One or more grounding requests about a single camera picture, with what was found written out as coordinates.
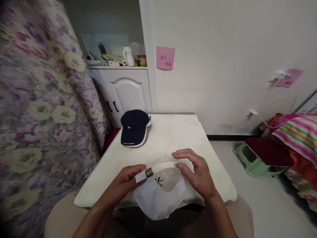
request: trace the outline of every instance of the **bedding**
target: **bedding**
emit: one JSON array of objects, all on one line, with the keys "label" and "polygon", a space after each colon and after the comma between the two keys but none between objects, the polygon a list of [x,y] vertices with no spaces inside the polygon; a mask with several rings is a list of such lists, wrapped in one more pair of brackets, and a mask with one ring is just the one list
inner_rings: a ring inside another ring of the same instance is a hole
[{"label": "bedding", "polygon": [[[119,131],[112,144],[102,156],[95,170],[86,180],[74,204],[80,207],[91,207],[103,194],[119,171],[128,165],[145,164],[147,168],[159,161],[177,161],[185,163],[193,171],[193,165],[188,159],[175,160],[171,153],[191,148],[205,158],[215,187],[223,201],[236,200],[234,185],[212,148],[202,125],[196,115],[149,114],[151,115],[151,131],[147,142],[138,148],[121,145]],[[204,205],[203,198],[191,187],[185,192],[182,207],[190,203]],[[133,192],[130,192],[116,207],[136,206]]]},{"label": "bedding", "polygon": [[271,118],[267,127],[263,124],[262,137],[269,137],[289,151],[294,166],[284,174],[305,198],[311,210],[317,212],[317,169],[316,169],[316,114],[277,115]]}]

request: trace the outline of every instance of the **hand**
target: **hand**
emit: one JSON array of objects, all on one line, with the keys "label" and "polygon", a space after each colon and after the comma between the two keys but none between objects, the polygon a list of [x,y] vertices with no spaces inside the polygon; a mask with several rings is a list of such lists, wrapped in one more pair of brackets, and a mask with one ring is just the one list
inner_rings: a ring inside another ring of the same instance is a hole
[{"label": "hand", "polygon": [[102,194],[99,203],[104,206],[116,206],[133,189],[145,183],[146,179],[136,183],[134,176],[146,170],[144,164],[124,167]]},{"label": "hand", "polygon": [[212,181],[210,171],[205,159],[191,149],[182,149],[172,153],[175,159],[189,159],[193,163],[194,172],[190,168],[183,164],[177,163],[177,167],[180,169],[182,175],[184,175],[192,187],[206,200],[213,198],[218,194],[214,182]]}]

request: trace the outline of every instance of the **white cable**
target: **white cable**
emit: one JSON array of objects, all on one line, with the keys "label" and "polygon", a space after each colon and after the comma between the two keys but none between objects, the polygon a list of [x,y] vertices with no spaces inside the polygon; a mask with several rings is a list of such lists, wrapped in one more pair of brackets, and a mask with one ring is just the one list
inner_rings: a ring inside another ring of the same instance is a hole
[{"label": "white cable", "polygon": [[[306,112],[304,113],[303,116],[295,117],[295,118],[292,118],[292,119],[288,119],[287,121],[291,121],[291,120],[293,120],[293,119],[298,119],[298,118],[301,118],[301,117],[306,117],[306,119],[304,119],[304,120],[307,120],[307,119],[316,120],[315,118],[312,118],[312,117],[309,117],[309,116],[306,115],[313,107],[317,107],[317,106],[312,106],[311,108],[309,108],[308,110],[306,110]],[[270,127],[270,128],[273,128],[273,129],[278,128],[278,127],[281,126],[283,123],[287,122],[287,121],[283,121],[283,122],[281,122],[279,125],[277,125],[276,127],[272,127],[272,126],[269,126],[269,125],[266,123],[266,121],[265,121],[259,114],[253,114],[253,115],[256,115],[256,116],[258,116],[259,118],[261,118],[261,120],[264,122],[264,124],[265,124],[267,127]]]},{"label": "white cable", "polygon": [[[292,77],[292,78],[294,79],[294,82],[296,81],[296,79],[294,78],[293,75],[287,74],[287,76]],[[290,109],[290,114],[293,114],[293,113],[294,113],[294,112],[293,112],[293,107],[295,106],[295,103],[296,103],[296,101],[297,101],[297,89],[298,89],[298,84],[297,84],[296,87],[295,87],[295,97],[294,97],[293,105],[292,105],[292,107],[291,107],[291,109]]]}]

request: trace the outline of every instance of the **red cushion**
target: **red cushion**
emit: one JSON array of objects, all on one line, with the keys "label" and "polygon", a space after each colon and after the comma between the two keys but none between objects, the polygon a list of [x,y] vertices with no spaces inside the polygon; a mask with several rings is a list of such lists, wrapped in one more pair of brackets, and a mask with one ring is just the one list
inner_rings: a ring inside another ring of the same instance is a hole
[{"label": "red cushion", "polygon": [[247,138],[246,144],[269,166],[291,167],[294,160],[284,148],[268,138]]},{"label": "red cushion", "polygon": [[113,139],[116,137],[116,135],[119,133],[120,128],[115,128],[112,130],[112,132],[106,137],[105,143],[103,146],[103,153],[108,149]]}]

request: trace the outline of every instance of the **striped blanket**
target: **striped blanket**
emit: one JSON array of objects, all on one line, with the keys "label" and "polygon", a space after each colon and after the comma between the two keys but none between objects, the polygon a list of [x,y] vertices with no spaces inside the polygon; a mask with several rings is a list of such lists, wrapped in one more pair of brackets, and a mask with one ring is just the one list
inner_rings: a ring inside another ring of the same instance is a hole
[{"label": "striped blanket", "polygon": [[317,116],[301,115],[281,124],[272,134],[290,148],[310,160],[317,168]]}]

